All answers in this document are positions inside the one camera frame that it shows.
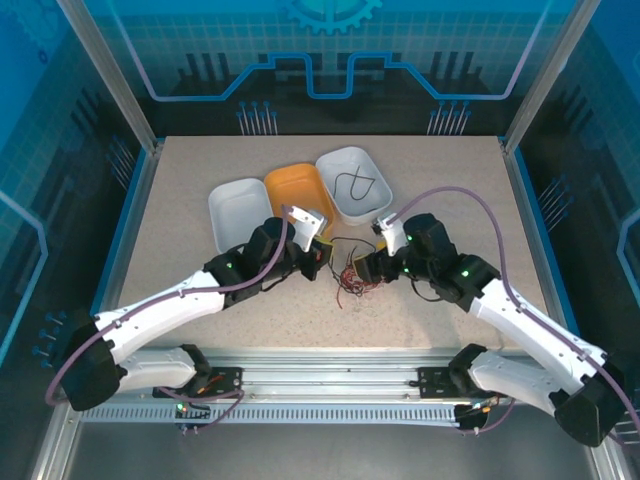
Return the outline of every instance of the enclosure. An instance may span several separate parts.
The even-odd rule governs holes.
[[[328,269],[314,282],[292,274],[143,350],[195,343],[212,365],[242,368],[242,402],[198,437],[175,428],[176,402],[147,390],[84,412],[43,397],[65,324],[155,295],[241,243],[223,230],[277,214],[274,178],[298,164],[325,175],[315,186],[330,236],[374,244],[362,220],[374,210],[397,212],[443,185],[472,189],[500,223],[518,291],[571,334],[636,356],[640,4],[0,6],[3,478],[639,475],[628,414],[616,426],[624,448],[582,446],[520,402],[477,438],[441,428],[459,399],[421,398],[409,382],[417,369],[444,368],[470,343],[527,363],[522,345],[455,304],[425,303],[413,281],[354,296]],[[374,169],[364,196],[382,188],[362,211],[337,193],[343,173],[323,167],[349,146],[368,156],[346,173],[350,198],[357,205],[355,182],[369,178],[360,168]],[[216,213],[234,190],[212,191],[247,178],[267,203],[243,207],[247,218]],[[414,210],[442,221],[460,252],[500,265],[491,223],[468,198]],[[233,240],[221,248],[223,238]],[[334,243],[340,268],[357,245],[366,253],[351,242]],[[216,415],[230,404],[213,404]]]

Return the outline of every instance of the black wire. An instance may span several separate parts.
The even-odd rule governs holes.
[[[289,278],[289,275],[291,275],[291,272],[287,273],[286,275],[283,275],[281,279],[276,280],[275,282],[273,282],[271,285],[269,285],[267,288],[263,288],[262,291],[263,292],[268,292],[269,290],[271,290],[273,287],[280,285],[282,282],[284,282],[287,278]]]
[[[211,411],[211,408],[209,408],[209,407],[201,407],[201,406],[195,405],[193,403],[189,403],[189,406],[194,410],[201,410],[203,412],[210,412]]]
[[[436,303],[436,302],[441,302],[443,300],[442,297],[440,297],[440,298],[427,298],[427,297],[423,296],[420,292],[418,292],[418,289],[416,288],[416,281],[414,279],[411,279],[411,288],[413,289],[413,292],[416,295],[418,295],[421,299],[423,299],[425,302]]]
[[[373,184],[376,183],[376,179],[375,178],[371,178],[371,177],[365,177],[363,175],[358,175],[358,172],[360,171],[360,165],[358,165],[358,168],[356,169],[356,173],[349,173],[349,172],[342,172],[339,173],[338,175],[336,175],[336,179],[334,181],[333,184],[333,198],[336,198],[336,192],[338,191],[338,179],[342,176],[342,175],[348,175],[350,177],[353,177],[353,181],[351,182],[351,188],[349,189],[349,195],[351,196],[351,198],[353,200],[355,200],[356,202],[359,202],[360,200],[364,200],[364,198],[369,195],[369,192],[371,191],[371,187],[373,187]],[[361,196],[360,198],[356,198],[355,195],[353,194],[353,187],[355,187],[356,185],[356,180],[358,180],[359,178],[363,179],[363,180],[369,180],[371,183],[369,183],[369,188],[367,188],[367,191],[364,192],[364,195]]]
[[[330,242],[333,242],[334,240],[351,240],[353,242],[362,242],[365,245],[367,245],[368,247],[371,247],[371,250],[373,250],[374,252],[376,251],[376,246],[371,243],[368,242],[366,240],[363,240],[361,238],[353,238],[353,237],[333,237],[331,240],[329,240]]]

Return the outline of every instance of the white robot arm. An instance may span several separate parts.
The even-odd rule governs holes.
[[[286,278],[294,270],[314,280],[331,256],[331,245],[316,237],[325,225],[324,218],[301,209],[294,209],[292,216],[297,223],[295,229],[290,226],[287,248],[265,280]],[[444,226],[433,215],[417,215],[404,224],[391,223],[391,218],[387,216],[374,226],[384,236],[387,247],[354,261],[363,280],[390,282],[407,276],[414,281],[428,281],[444,300],[496,327],[540,365],[515,362],[479,345],[469,345],[449,364],[451,380],[460,394],[473,397],[482,391],[516,398],[555,416],[561,427],[581,443],[598,445],[619,420],[624,407],[595,368],[557,336],[577,344],[585,355],[615,374],[625,389],[632,389],[624,368],[599,347],[563,329],[517,292],[515,305],[499,272],[479,257],[458,254]],[[280,225],[279,219],[268,220],[256,229],[242,253],[234,249],[218,255],[203,270],[174,287],[137,304],[100,313],[95,321],[76,325],[59,339],[61,344],[52,356],[56,369],[91,334],[115,325],[64,375],[62,385],[72,407],[85,410],[116,392],[160,385],[191,397],[202,392],[212,372],[195,346],[162,354],[139,349],[188,321],[257,295],[262,282],[227,293],[207,289],[237,285],[255,276],[273,255]],[[199,293],[183,294],[192,289]],[[532,322],[523,309],[535,313],[557,335]],[[120,322],[126,315],[128,321]]]

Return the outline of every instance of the beige work surface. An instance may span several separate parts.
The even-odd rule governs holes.
[[[534,304],[544,307],[507,172],[495,137],[169,137],[166,140],[124,283],[124,306],[174,285],[217,252],[207,198],[213,188],[244,177],[263,179],[271,170],[314,163],[340,147],[364,148],[387,180],[397,211],[426,189],[459,185],[475,190],[502,228],[509,277]],[[482,256],[496,267],[496,237],[484,211],[458,193],[442,193],[413,214],[432,212],[458,251]],[[368,226],[336,223],[334,235],[376,241]],[[337,243],[344,266],[355,244]],[[433,296],[427,284],[419,284]],[[299,273],[269,293],[216,315],[194,320],[154,342],[200,347],[421,347],[457,348],[470,342],[515,348],[497,330],[455,305],[426,303],[406,278],[362,298],[341,294],[328,269],[311,283]]]

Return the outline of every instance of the white plastic container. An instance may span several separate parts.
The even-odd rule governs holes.
[[[393,201],[393,193],[367,152],[345,147],[316,161],[342,221],[351,226],[371,222]]]
[[[247,243],[255,228],[273,216],[267,189],[256,178],[214,188],[209,195],[209,213],[218,253]]]

